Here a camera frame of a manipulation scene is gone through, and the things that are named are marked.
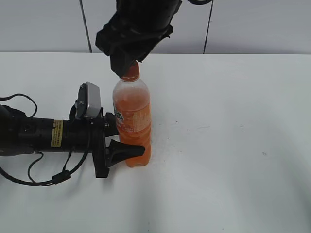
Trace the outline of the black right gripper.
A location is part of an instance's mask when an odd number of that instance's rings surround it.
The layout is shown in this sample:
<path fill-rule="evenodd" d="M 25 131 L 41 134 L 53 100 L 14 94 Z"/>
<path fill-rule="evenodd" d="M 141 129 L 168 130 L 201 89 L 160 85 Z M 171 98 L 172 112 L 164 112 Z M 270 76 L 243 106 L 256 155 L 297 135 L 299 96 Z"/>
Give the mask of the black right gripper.
<path fill-rule="evenodd" d="M 171 21 L 180 0 L 118 0 L 116 12 L 97 32 L 95 46 L 110 56 L 111 70 L 120 78 L 134 61 L 142 62 L 173 33 Z"/>

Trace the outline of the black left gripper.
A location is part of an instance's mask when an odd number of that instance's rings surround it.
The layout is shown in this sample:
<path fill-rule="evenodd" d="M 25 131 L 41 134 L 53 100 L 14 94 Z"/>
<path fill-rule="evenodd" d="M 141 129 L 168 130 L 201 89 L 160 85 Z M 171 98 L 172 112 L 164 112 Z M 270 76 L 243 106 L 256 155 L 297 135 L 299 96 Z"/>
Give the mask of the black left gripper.
<path fill-rule="evenodd" d="M 116 117 L 113 113 L 107 112 L 103 115 L 103 109 L 100 110 L 96 118 L 83 117 L 75 118 L 76 108 L 73 106 L 70 110 L 69 121 L 65 124 L 67 128 L 64 130 L 64 140 L 69 141 L 69 155 L 82 150 L 83 156 L 78 164 L 72 169 L 67 170 L 66 160 L 63 171 L 72 175 L 76 172 L 86 160 L 89 153 L 92 154 L 95 177 L 106 178 L 110 172 L 110 168 L 127 159 L 140 157 L 145 152 L 144 146 L 129 145 L 111 140 L 106 147 L 105 138 L 119 135 Z"/>

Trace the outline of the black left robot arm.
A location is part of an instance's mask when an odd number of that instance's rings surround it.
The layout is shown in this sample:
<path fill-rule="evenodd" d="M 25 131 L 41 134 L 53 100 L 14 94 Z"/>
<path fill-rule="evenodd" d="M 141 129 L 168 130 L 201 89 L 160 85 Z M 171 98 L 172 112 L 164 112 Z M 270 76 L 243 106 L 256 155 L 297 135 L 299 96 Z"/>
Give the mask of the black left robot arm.
<path fill-rule="evenodd" d="M 77 118 L 72 107 L 68 120 L 27 117 L 7 105 L 0 107 L 0 154 L 16 156 L 35 152 L 77 152 L 93 154 L 95 175 L 106 177 L 108 167 L 122 161 L 119 142 L 105 139 L 118 135 L 115 116 L 101 113 L 96 118 Z"/>

